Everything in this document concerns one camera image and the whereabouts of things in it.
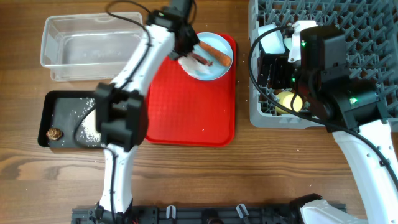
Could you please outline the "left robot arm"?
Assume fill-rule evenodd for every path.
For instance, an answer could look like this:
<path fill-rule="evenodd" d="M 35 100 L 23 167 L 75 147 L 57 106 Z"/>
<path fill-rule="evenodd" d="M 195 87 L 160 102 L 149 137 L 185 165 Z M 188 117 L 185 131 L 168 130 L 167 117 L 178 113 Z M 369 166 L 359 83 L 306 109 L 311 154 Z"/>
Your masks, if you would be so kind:
<path fill-rule="evenodd" d="M 199 43 L 192 27 L 196 10 L 194 1 L 180 0 L 151 11 L 125 67 L 111 83 L 96 87 L 96 130 L 105 156 L 104 190 L 95 206 L 100 222 L 133 222 L 131 176 L 134 155 L 148 130 L 146 96 L 164 59 L 186 56 Z"/>

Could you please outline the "brown food scrap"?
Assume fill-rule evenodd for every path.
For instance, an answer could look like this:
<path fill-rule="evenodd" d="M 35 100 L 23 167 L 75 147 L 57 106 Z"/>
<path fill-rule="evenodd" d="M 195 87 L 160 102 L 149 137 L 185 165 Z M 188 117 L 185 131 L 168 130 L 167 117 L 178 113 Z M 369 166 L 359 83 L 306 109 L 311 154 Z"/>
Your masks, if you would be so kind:
<path fill-rule="evenodd" d="M 50 128 L 46 132 L 46 136 L 51 141 L 58 141 L 63 136 L 63 132 L 60 129 L 57 129 L 57 128 Z"/>

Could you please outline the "yellow plastic cup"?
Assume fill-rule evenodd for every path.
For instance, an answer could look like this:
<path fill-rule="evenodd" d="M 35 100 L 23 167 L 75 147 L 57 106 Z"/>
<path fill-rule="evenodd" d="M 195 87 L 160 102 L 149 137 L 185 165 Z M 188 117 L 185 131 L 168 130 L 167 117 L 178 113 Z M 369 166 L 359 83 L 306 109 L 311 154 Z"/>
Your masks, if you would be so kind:
<path fill-rule="evenodd" d="M 277 102 L 290 110 L 299 112 L 303 108 L 303 99 L 298 95 L 293 99 L 294 95 L 292 92 L 282 91 L 276 95 Z"/>

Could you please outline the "light blue bowl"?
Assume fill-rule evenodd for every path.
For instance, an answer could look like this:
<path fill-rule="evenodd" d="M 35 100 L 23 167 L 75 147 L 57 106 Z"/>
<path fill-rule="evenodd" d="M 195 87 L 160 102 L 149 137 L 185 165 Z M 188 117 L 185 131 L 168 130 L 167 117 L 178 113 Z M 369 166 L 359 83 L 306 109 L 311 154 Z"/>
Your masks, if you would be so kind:
<path fill-rule="evenodd" d="M 262 35 L 263 33 L 276 28 L 275 24 L 269 24 L 259 27 L 258 34 Z M 267 36 L 263 37 L 260 40 L 261 47 L 267 54 L 284 54 L 285 46 L 283 42 L 283 36 L 281 31 L 275 31 Z"/>

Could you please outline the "red snack wrapper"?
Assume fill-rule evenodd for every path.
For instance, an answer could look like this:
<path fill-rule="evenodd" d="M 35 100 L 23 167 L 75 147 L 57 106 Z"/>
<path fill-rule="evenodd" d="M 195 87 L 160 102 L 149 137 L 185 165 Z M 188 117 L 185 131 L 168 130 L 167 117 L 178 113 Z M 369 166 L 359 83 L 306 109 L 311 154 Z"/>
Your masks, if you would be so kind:
<path fill-rule="evenodd" d="M 213 65 L 213 62 L 212 62 L 212 61 L 207 60 L 207 59 L 203 58 L 202 56 L 200 56 L 200 55 L 198 55 L 198 54 L 196 54 L 196 53 L 193 53 L 193 52 L 192 52 L 192 53 L 189 54 L 189 56 L 191 56 L 191 57 L 194 58 L 197 62 L 199 62 L 199 63 L 201 63 L 201 64 L 203 64 L 203 65 L 205 65 L 205 66 L 210 67 L 210 66 Z"/>

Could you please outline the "light blue plate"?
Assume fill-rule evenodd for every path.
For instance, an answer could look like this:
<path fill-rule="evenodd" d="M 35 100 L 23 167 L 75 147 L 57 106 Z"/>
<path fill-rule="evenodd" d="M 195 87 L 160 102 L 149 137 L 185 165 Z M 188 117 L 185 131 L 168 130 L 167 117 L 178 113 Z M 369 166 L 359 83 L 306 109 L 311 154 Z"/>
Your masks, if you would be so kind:
<path fill-rule="evenodd" d="M 224 54 L 228 55 L 232 60 L 234 59 L 232 46 L 224 37 L 210 32 L 202 32 L 197 34 L 197 36 L 200 41 L 203 41 L 209 44 L 210 46 L 216 48 L 217 50 L 223 52 Z M 198 80 L 203 80 L 203 81 L 216 80 L 225 75 L 228 72 L 228 70 L 232 67 L 232 65 L 230 65 L 229 67 L 222 66 L 214 57 L 212 57 L 209 53 L 204 51 L 199 45 L 194 46 L 193 53 L 196 53 L 202 56 L 203 58 L 213 62 L 213 65 L 209 67 L 210 74 L 190 75 L 191 77 L 196 78 Z"/>

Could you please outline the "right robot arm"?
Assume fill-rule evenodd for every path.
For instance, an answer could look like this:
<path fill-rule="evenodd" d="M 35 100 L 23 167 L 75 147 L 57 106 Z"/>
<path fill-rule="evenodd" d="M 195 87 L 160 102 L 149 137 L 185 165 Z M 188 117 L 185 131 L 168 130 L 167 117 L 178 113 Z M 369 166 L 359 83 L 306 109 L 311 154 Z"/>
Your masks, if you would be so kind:
<path fill-rule="evenodd" d="M 310 104 L 309 121 L 332 133 L 351 168 L 367 223 L 397 222 L 397 156 L 382 93 L 370 80 L 350 76 L 345 35 L 333 26 L 289 27 L 298 65 L 278 63 L 271 72 Z"/>

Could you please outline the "orange carrot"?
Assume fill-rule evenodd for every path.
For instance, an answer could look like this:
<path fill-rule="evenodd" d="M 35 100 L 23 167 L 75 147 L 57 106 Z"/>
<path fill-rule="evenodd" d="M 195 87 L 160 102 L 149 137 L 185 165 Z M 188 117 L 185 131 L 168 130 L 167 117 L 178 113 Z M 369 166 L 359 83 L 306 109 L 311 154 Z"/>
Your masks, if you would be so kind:
<path fill-rule="evenodd" d="M 224 67 L 229 67 L 230 65 L 232 65 L 232 59 L 224 54 L 223 52 L 217 50 L 216 48 L 210 46 L 209 44 L 200 41 L 199 42 L 199 46 L 206 51 L 207 53 L 209 53 L 212 57 L 214 57 L 222 66 Z"/>

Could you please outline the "white napkin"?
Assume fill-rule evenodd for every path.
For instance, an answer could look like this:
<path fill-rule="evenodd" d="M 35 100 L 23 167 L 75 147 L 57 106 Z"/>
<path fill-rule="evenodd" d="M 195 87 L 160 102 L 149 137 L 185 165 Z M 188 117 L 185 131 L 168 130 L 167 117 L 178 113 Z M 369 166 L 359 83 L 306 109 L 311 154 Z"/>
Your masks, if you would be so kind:
<path fill-rule="evenodd" d="M 188 56 L 180 57 L 178 63 L 189 75 L 210 74 L 209 66 L 200 63 L 197 59 Z"/>

